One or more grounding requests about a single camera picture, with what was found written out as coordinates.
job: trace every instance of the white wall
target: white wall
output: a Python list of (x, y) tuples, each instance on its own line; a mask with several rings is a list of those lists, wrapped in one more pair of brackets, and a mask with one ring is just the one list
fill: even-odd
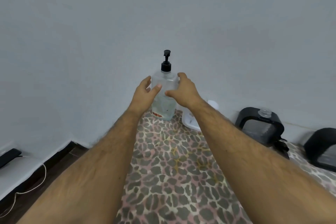
[(336, 0), (0, 4), (0, 142), (49, 135), (48, 144), (91, 145), (167, 48), (173, 70), (186, 72), (225, 115), (269, 107), (294, 141), (335, 127)]

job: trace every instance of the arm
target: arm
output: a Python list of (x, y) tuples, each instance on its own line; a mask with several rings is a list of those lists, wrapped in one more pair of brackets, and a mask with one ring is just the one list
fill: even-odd
[(167, 91), (195, 116), (225, 177), (253, 223), (336, 222), (335, 197), (274, 151), (251, 139), (203, 101), (180, 73), (178, 90)]
[(112, 223), (120, 207), (139, 119), (162, 87), (147, 88), (150, 79), (137, 87), (130, 106), (107, 135), (47, 188), (19, 224)]

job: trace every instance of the clear plastic bottle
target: clear plastic bottle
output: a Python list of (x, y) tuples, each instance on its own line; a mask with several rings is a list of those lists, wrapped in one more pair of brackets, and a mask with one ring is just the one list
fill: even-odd
[(171, 64), (168, 61), (170, 50), (164, 51), (166, 60), (161, 64), (161, 70), (152, 76), (152, 87), (162, 85), (152, 104), (152, 113), (161, 120), (171, 120), (175, 113), (176, 101), (165, 95), (166, 90), (175, 90), (179, 85), (177, 74), (171, 73)]

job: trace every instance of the dark wooden floor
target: dark wooden floor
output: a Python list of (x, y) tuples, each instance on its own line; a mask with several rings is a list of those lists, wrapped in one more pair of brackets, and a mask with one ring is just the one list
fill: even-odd
[[(55, 164), (52, 168), (47, 170), (47, 176), (44, 183), (36, 188), (35, 190), (22, 195), (16, 196), (16, 203), (12, 209), (12, 211), (0, 219), (0, 223), (3, 224), (14, 224), (19, 221), (19, 219), (23, 216), (23, 214), (32, 206), (32, 204), (38, 199), (38, 197), (48, 188), (48, 186), (72, 163), (74, 163), (80, 156), (82, 156), (87, 149), (82, 147), (73, 148), (68, 154), (66, 154), (57, 164)], [(44, 176), (38, 180), (31, 188), (26, 191), (36, 187), (39, 185)]]

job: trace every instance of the wire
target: wire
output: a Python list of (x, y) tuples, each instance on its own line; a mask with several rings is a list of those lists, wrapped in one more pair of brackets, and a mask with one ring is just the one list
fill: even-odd
[[(37, 187), (39, 187), (40, 185), (42, 185), (42, 184), (44, 183), (45, 178), (47, 177), (47, 168), (45, 167), (45, 165), (44, 165), (43, 163), (42, 163), (42, 165), (43, 165), (43, 167), (44, 167), (44, 171), (45, 171), (45, 172), (44, 172), (44, 179), (43, 179), (43, 181), (42, 181), (39, 185), (37, 185), (35, 188), (33, 188), (33, 189), (31, 189), (31, 190), (28, 190), (28, 191), (26, 191), (26, 192), (15, 192), (13, 205), (12, 205), (12, 207), (9, 209), (8, 213), (11, 212), (11, 210), (13, 209), (13, 207), (14, 207), (14, 205), (15, 205), (15, 202), (16, 202), (16, 195), (21, 195), (21, 194), (26, 194), (26, 193), (28, 193), (28, 192), (31, 192), (32, 190), (36, 189)], [(8, 213), (6, 213), (5, 215), (3, 215), (4, 212), (3, 212), (2, 214), (0, 214), (0, 218), (3, 218), (3, 217), (5, 217), (5, 216), (8, 214)]]

